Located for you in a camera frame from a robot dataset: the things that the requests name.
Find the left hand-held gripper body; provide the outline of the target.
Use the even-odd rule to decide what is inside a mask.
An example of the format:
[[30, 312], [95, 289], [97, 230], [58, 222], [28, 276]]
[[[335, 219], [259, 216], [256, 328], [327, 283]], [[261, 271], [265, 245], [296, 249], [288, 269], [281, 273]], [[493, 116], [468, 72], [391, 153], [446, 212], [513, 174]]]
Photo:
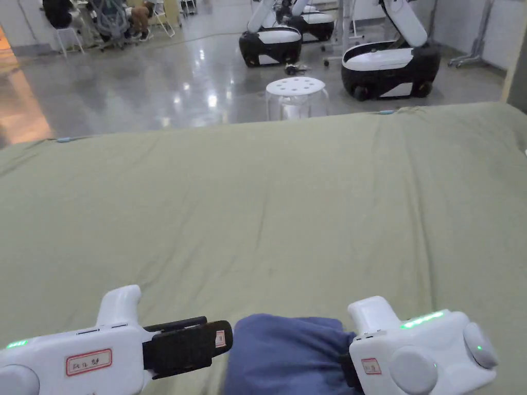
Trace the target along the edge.
[[140, 394], [154, 374], [143, 345], [153, 338], [138, 324], [138, 285], [102, 299], [96, 324], [18, 340], [1, 351], [1, 394]]

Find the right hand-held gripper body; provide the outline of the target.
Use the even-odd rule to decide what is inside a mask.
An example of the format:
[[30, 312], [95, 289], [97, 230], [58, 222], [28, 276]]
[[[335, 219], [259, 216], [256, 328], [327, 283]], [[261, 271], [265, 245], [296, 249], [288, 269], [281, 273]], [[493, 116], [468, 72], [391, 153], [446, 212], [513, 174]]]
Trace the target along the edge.
[[489, 338], [463, 312], [400, 320], [380, 296], [347, 311], [357, 332], [340, 362], [348, 386], [361, 394], [467, 394], [497, 376]]

